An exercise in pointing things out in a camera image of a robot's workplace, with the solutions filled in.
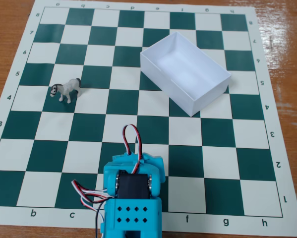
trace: chessboard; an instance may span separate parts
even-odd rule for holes
[[[175,31],[232,74],[193,117],[140,70],[140,52]],[[50,96],[72,78],[79,98]],[[297,236],[254,8],[37,0],[0,99],[0,225],[94,228],[70,182],[103,188],[128,123],[164,159],[164,231]]]

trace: open box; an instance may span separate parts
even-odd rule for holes
[[[140,53],[141,71],[189,116],[223,94],[231,74],[179,32]]]

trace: horse tail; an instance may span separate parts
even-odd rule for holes
[[[81,79],[79,79],[79,78],[76,78],[76,80],[78,80],[79,81],[79,88],[81,87]]]

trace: green square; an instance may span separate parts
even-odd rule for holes
[[[181,109],[177,103],[175,103],[172,99],[169,98],[169,116],[170,117],[181,117],[181,118],[189,118],[190,116]],[[192,116],[193,118],[200,118],[200,112],[197,112]]]
[[[231,119],[201,119],[203,146],[235,147],[233,121]]]
[[[143,144],[168,145],[169,117],[137,116],[137,129]]]
[[[223,50],[222,31],[197,31],[197,46],[200,49]]]
[[[139,90],[161,91],[161,89],[153,83],[143,72],[140,73]]]
[[[169,145],[169,176],[203,178],[202,147]]]
[[[19,85],[49,86],[54,71],[53,63],[27,63]]]
[[[264,120],[260,95],[230,94],[233,119]]]
[[[0,171],[0,206],[17,205],[24,175],[21,171]]]
[[[135,144],[129,143],[130,150],[135,152]],[[99,162],[99,174],[103,174],[103,168],[108,162],[112,162],[115,155],[122,155],[126,152],[124,143],[102,143]]]
[[[195,30],[196,24],[194,19],[194,13],[171,12],[170,29]]]
[[[226,91],[224,93],[229,93],[229,87],[227,87]]]
[[[144,27],[143,11],[119,11],[119,27]]]
[[[35,139],[41,112],[10,111],[3,134],[4,139]]]
[[[69,140],[101,142],[103,137],[105,115],[80,114],[73,116]]]
[[[66,25],[92,25],[94,9],[70,8]]]
[[[67,103],[68,98],[63,97],[63,101],[59,102],[60,93],[56,93],[54,97],[50,96],[51,87],[48,89],[46,95],[45,104],[43,107],[43,112],[51,113],[73,113],[75,109],[75,104],[77,102],[77,92],[73,90],[70,92],[71,103]]]
[[[140,67],[141,47],[115,46],[113,66]]]
[[[207,214],[244,216],[241,184],[232,179],[204,179]]]
[[[88,66],[83,67],[81,88],[110,88],[112,67]]]
[[[168,177],[166,181],[160,186],[160,199],[162,200],[162,212],[168,212]]]
[[[74,190],[71,181],[77,180],[83,187],[95,190],[97,175],[62,173],[55,208],[87,209],[80,202],[80,195]]]
[[[83,65],[87,47],[87,45],[60,44],[56,63]]]
[[[237,148],[237,154],[240,179],[276,181],[270,150]]]
[[[89,45],[114,46],[117,30],[117,27],[92,26]]]
[[[168,35],[168,29],[144,29],[143,47],[150,47]]]
[[[245,15],[221,14],[223,31],[247,31]]]
[[[34,42],[60,43],[64,25],[39,24]]]
[[[110,89],[107,114],[137,115],[138,95],[136,90]]]
[[[227,70],[255,71],[252,51],[225,51]]]
[[[67,141],[35,140],[26,171],[62,172]]]

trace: wooden table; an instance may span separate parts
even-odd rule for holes
[[[297,194],[297,0],[143,0],[150,3],[254,6]],[[0,95],[34,0],[0,0]],[[165,238],[235,237],[163,233]],[[94,237],[93,229],[0,226],[0,238]]]

